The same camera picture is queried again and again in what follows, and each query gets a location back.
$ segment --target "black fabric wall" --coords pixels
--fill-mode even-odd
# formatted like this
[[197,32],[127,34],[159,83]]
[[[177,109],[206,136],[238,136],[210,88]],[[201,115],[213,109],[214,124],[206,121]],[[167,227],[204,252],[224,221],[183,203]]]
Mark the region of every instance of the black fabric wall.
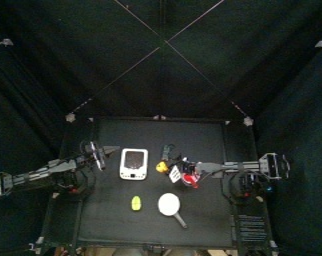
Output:
[[[62,118],[12,52],[0,46],[0,172],[24,173],[57,158]],[[0,251],[35,241],[46,201],[45,190],[11,194],[0,201]]]
[[[0,1],[0,39],[11,38],[15,43],[14,48],[0,46],[0,171],[10,174],[35,170],[57,157],[65,114],[158,45],[158,38],[118,5],[102,1],[109,7],[102,8],[107,14],[102,15],[101,9],[74,2],[77,8],[73,1],[33,1],[31,5]],[[157,3],[143,9],[143,2],[134,2],[131,10],[159,31],[158,20],[151,18],[157,10],[147,15]],[[166,14],[170,35],[216,3],[205,1],[198,9],[200,1],[171,2],[177,8],[169,9],[171,16]],[[107,87],[105,97],[91,101],[82,113],[237,118],[241,115],[220,96],[221,89],[253,115],[276,95],[257,118],[252,116],[258,152],[285,153],[293,161],[290,179],[277,185],[269,205],[274,237],[286,255],[322,255],[322,51],[312,58],[313,44],[322,39],[322,0],[288,2],[225,1],[173,41],[217,90],[209,90],[206,81],[167,50]],[[55,3],[65,3],[63,10]],[[95,19],[101,22],[102,17],[109,32],[93,30],[86,38],[90,29],[99,31]],[[209,40],[201,36],[205,30],[213,35]],[[166,63],[158,56],[166,57]],[[200,102],[197,92],[208,95]],[[37,239],[45,207],[45,190],[0,201],[0,250],[14,250]]]
[[285,255],[322,255],[322,51],[257,118],[257,148],[290,159],[269,204]]

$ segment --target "black curtain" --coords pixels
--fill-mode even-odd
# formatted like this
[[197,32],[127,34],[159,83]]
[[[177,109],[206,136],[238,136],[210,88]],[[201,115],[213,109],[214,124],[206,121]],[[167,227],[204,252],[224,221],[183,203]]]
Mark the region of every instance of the black curtain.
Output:
[[[57,158],[62,119],[11,48],[0,45],[0,172],[26,173]],[[45,192],[11,194],[0,201],[0,250],[24,249],[35,241],[46,209]]]
[[322,255],[322,50],[257,118],[257,147],[290,160],[269,204],[284,255]]

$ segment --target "small yellow toy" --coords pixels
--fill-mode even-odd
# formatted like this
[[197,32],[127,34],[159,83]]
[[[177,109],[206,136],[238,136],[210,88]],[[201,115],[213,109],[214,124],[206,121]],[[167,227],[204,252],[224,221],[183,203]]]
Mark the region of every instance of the small yellow toy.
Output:
[[157,165],[155,165],[155,170],[158,172],[167,172],[167,167],[163,161],[161,161]]
[[141,199],[138,196],[134,196],[131,199],[131,210],[139,211],[139,209],[141,209]]

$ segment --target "black table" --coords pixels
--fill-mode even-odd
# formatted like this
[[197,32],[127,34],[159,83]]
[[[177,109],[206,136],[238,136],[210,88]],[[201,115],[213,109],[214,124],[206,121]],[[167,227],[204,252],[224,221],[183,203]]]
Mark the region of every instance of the black table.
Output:
[[[93,168],[95,183],[85,200],[50,199],[43,225],[45,246],[143,246],[232,248],[230,206],[221,195],[221,182],[205,178],[197,189],[181,181],[174,184],[154,169],[161,148],[174,144],[175,151],[190,161],[252,161],[257,159],[252,132],[241,121],[226,124],[214,120],[78,120],[69,125],[61,156],[78,151],[82,141],[99,145],[147,150],[147,175],[142,181],[118,176],[121,152],[106,160],[103,172]],[[163,193],[178,196],[183,229],[174,217],[163,216],[157,201]],[[130,209],[137,195],[142,208]]]

